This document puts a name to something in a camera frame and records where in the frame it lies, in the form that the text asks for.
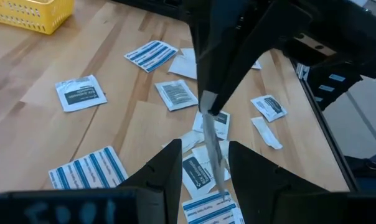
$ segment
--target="white packet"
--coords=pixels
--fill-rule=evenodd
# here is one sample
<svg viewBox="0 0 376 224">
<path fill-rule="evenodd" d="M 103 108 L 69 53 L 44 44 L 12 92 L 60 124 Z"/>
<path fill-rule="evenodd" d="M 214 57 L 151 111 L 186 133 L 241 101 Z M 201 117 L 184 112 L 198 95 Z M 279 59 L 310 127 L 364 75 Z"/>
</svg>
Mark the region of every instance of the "white packet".
<svg viewBox="0 0 376 224">
<path fill-rule="evenodd" d="M 227 215 L 232 218 L 227 223 L 231 223 L 233 221 L 232 209 L 236 207 L 237 204 L 228 190 L 225 191 L 224 196 L 215 191 L 182 203 L 187 223 L 208 223 L 209 221 L 215 223 L 217 220 L 223 220 Z"/>
<path fill-rule="evenodd" d="M 72 112 L 106 103 L 100 84 L 93 75 L 55 84 L 65 112 Z"/>
<path fill-rule="evenodd" d="M 151 72 L 167 62 L 176 53 L 177 49 L 175 47 L 165 42 L 154 40 L 137 50 L 125 54 L 125 58 L 145 70 L 145 72 Z"/>
<path fill-rule="evenodd" d="M 234 224 L 245 224 L 245 221 L 243 220 L 242 211 L 240 210 L 240 208 L 233 208 L 232 215 Z"/>
<path fill-rule="evenodd" d="M 228 130 L 230 128 L 230 117 L 231 115 L 227 112 L 220 111 L 219 115 L 214 119 L 214 128 L 216 131 L 217 137 L 221 139 L 228 138 Z M 198 111 L 195 116 L 194 125 L 192 130 L 204 132 L 203 131 L 203 116 Z"/>
<path fill-rule="evenodd" d="M 189 131 L 188 133 L 179 137 L 179 139 L 181 139 L 182 153 L 185 153 L 189 151 L 189 149 L 195 147 L 195 145 L 205 141 L 205 136 L 203 133 L 197 131 Z M 163 144 L 162 148 L 166 147 L 168 144 L 170 144 L 170 142 Z"/>
<path fill-rule="evenodd" d="M 285 108 L 271 95 L 260 96 L 250 101 L 265 116 L 268 122 L 272 122 L 288 114 Z"/>
<path fill-rule="evenodd" d="M 128 178 L 112 146 L 52 169 L 49 176 L 59 190 L 116 187 Z"/>
<path fill-rule="evenodd" d="M 195 50 L 193 48 L 181 49 L 182 54 L 189 60 L 195 62 Z"/>
<path fill-rule="evenodd" d="M 192 198 L 209 193 L 215 186 L 211 164 L 209 162 L 201 164 L 200 160 L 206 158 L 198 159 L 190 154 L 182 160 L 182 182 Z M 224 180 L 230 178 L 231 175 L 224 169 Z"/>
<path fill-rule="evenodd" d="M 274 149 L 282 149 L 281 143 L 275 138 L 271 129 L 265 123 L 263 117 L 252 118 L 251 122 L 255 125 L 264 142 Z"/>
<path fill-rule="evenodd" d="M 228 150 L 230 146 L 230 141 L 228 140 L 219 141 L 219 144 L 221 148 L 221 154 L 223 155 L 224 159 L 228 163 Z M 192 149 L 192 153 L 195 155 L 195 157 L 197 158 L 200 164 L 210 162 L 206 146 L 196 147 Z"/>
<path fill-rule="evenodd" d="M 169 72 L 197 79 L 195 61 L 189 60 L 183 55 L 177 55 L 174 58 L 169 68 Z"/>
<path fill-rule="evenodd" d="M 184 80 L 156 83 L 155 87 L 169 111 L 198 104 L 198 99 Z"/>
<path fill-rule="evenodd" d="M 254 69 L 261 69 L 261 65 L 260 65 L 260 62 L 256 61 L 252 66 L 251 68 L 254 68 Z"/>
</svg>

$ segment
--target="wooden table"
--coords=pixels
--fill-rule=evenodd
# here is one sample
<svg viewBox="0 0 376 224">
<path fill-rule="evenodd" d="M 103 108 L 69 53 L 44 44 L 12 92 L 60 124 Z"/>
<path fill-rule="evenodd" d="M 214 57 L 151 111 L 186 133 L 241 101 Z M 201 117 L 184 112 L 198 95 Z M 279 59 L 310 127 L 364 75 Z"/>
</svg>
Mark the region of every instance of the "wooden table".
<svg viewBox="0 0 376 224">
<path fill-rule="evenodd" d="M 197 107 L 170 112 L 154 86 L 184 78 L 167 73 L 172 60 L 148 74 L 123 57 L 150 40 L 192 46 L 183 22 L 103 0 L 76 0 L 74 15 L 51 36 L 0 24 L 0 191 L 51 189 L 48 170 L 108 145 L 131 175 L 191 130 Z M 290 61 L 278 50 L 259 60 L 263 69 L 250 70 L 223 109 L 232 115 L 229 139 L 327 190 L 347 191 Z M 64 113 L 54 84 L 89 74 L 108 103 Z M 196 94 L 196 81 L 186 82 Z M 269 124 L 280 151 L 250 121 L 261 116 L 250 99 L 265 94 L 288 110 Z M 181 202 L 188 199 L 182 186 Z"/>
</svg>

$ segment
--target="blue label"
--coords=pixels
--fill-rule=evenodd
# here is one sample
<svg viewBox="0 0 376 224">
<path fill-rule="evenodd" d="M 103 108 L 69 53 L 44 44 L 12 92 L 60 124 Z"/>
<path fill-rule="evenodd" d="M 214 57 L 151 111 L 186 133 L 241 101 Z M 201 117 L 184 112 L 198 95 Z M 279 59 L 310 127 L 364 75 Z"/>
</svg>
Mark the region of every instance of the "blue label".
<svg viewBox="0 0 376 224">
<path fill-rule="evenodd" d="M 325 85 L 320 85 L 319 88 L 325 91 L 333 91 L 335 89 L 333 87 L 325 86 Z"/>
<path fill-rule="evenodd" d="M 343 82 L 345 80 L 344 77 L 342 77 L 340 75 L 335 75 L 335 74 L 330 75 L 329 78 L 336 80 L 336 81 L 339 81 L 339 82 Z"/>
<path fill-rule="evenodd" d="M 148 68 L 148 72 L 151 72 L 153 71 L 155 68 L 158 68 L 159 66 L 161 66 L 164 62 L 166 62 L 167 60 L 169 60 L 174 54 L 176 53 L 175 50 L 172 50 L 171 52 L 169 52 L 162 60 L 158 61 L 156 64 L 154 64 L 152 67 Z"/>
<path fill-rule="evenodd" d="M 229 205 L 225 208 L 221 208 L 220 210 L 217 210 L 215 212 L 212 212 L 208 215 L 204 215 L 203 217 L 200 217 L 200 218 L 197 218 L 191 222 L 189 222 L 189 224 L 199 224 L 199 223 L 203 223 L 207 220 L 210 220 L 212 218 L 216 218 L 216 217 L 219 217 L 220 215 L 223 215 L 227 212 L 229 212 L 231 209 L 233 208 L 236 208 L 237 206 L 235 204 L 232 204 L 232 205 Z"/>
<path fill-rule="evenodd" d="M 137 58 L 139 58 L 140 56 L 150 52 L 151 50 L 153 50 L 155 47 L 157 47 L 159 44 L 159 42 L 155 42 L 155 43 L 152 43 L 150 46 L 148 46 L 146 49 L 144 48 L 142 52 L 138 53 L 137 55 L 135 55 L 134 57 L 130 58 L 130 60 L 136 60 Z"/>
<path fill-rule="evenodd" d="M 93 163 L 94 168 L 95 168 L 98 176 L 100 177 L 102 186 L 109 188 L 110 186 L 108 184 L 108 181 L 106 180 L 105 175 L 103 174 L 102 169 L 101 169 L 101 167 L 100 167 L 100 165 L 99 165 L 99 163 L 98 163 L 94 154 L 90 154 L 90 160 Z"/>
<path fill-rule="evenodd" d="M 90 188 L 90 184 L 88 183 L 87 177 L 86 177 L 86 175 L 83 172 L 82 165 L 80 164 L 80 161 L 73 162 L 73 165 L 75 166 L 75 168 L 77 170 L 77 174 L 78 174 L 80 180 L 82 181 L 82 183 L 84 185 L 84 188 L 85 189 L 89 189 Z"/>
<path fill-rule="evenodd" d="M 162 52 L 164 52 L 165 50 L 167 49 L 166 46 L 162 47 L 160 50 L 158 50 L 155 54 L 153 54 L 152 56 L 144 59 L 142 62 L 139 62 L 138 65 L 144 65 L 145 63 L 149 62 L 150 60 L 156 58 L 159 54 L 161 54 Z"/>
<path fill-rule="evenodd" d="M 225 192 L 225 196 L 228 196 L 230 195 L 230 192 Z M 207 197 L 207 198 L 203 198 L 202 200 L 199 200 L 197 202 L 192 202 L 188 205 L 184 205 L 182 208 L 185 210 L 185 211 L 188 211 L 188 210 L 191 210 L 193 208 L 196 208 L 196 207 L 199 207 L 203 204 L 206 204 L 206 203 L 209 203 L 209 202 L 213 202 L 214 200 L 217 200 L 217 199 L 220 199 L 222 198 L 221 194 L 218 193 L 218 194 L 215 194 L 215 195 L 212 195 L 210 197 Z"/>
<path fill-rule="evenodd" d="M 104 148 L 104 151 L 105 151 L 105 155 L 111 162 L 112 168 L 115 171 L 116 175 L 118 176 L 119 181 L 120 182 L 125 181 L 125 177 L 123 177 L 123 174 L 121 173 L 118 165 L 116 164 L 115 158 L 113 158 L 113 156 L 111 155 L 111 151 L 108 149 L 108 147 Z"/>
<path fill-rule="evenodd" d="M 66 179 L 65 172 L 63 171 L 62 167 L 59 167 L 57 169 L 57 174 L 59 176 L 59 179 L 61 180 L 61 184 L 62 184 L 63 188 L 64 189 L 70 189 L 68 180 Z"/>
<path fill-rule="evenodd" d="M 57 182 L 55 181 L 55 177 L 54 177 L 54 173 L 53 173 L 53 172 L 50 172 L 50 178 L 51 178 L 51 182 L 52 182 L 52 184 L 54 185 L 54 188 L 55 188 L 55 189 L 58 189 L 58 184 L 57 184 Z"/>
</svg>

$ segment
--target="yellow plastic basket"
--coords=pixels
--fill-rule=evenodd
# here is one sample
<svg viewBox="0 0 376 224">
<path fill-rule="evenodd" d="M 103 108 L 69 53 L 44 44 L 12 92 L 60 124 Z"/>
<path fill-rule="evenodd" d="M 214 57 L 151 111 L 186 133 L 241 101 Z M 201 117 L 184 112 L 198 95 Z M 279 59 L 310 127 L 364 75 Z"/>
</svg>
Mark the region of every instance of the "yellow plastic basket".
<svg viewBox="0 0 376 224">
<path fill-rule="evenodd" d="M 74 0 L 0 0 L 0 22 L 52 34 L 73 13 Z"/>
</svg>

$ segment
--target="blue striped packet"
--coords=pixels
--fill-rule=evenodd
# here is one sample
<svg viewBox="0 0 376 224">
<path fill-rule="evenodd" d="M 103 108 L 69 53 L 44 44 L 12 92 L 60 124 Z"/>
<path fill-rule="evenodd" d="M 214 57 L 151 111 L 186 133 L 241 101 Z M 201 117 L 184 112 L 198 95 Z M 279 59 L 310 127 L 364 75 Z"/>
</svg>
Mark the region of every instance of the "blue striped packet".
<svg viewBox="0 0 376 224">
<path fill-rule="evenodd" d="M 188 224 L 233 223 L 232 209 L 236 207 L 228 191 L 224 198 L 216 191 L 182 203 Z"/>
<path fill-rule="evenodd" d="M 112 146 L 52 169 L 49 176 L 58 190 L 111 188 L 128 178 Z"/>
<path fill-rule="evenodd" d="M 165 42 L 154 40 L 125 54 L 125 58 L 149 73 L 167 62 L 177 51 L 178 49 Z"/>
</svg>

